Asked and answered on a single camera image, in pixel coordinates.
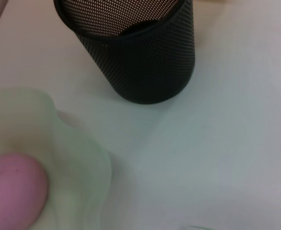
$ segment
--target black mesh pen holder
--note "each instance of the black mesh pen holder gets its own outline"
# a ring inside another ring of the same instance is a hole
[[[178,94],[194,64],[192,0],[54,0],[123,98],[153,104]]]

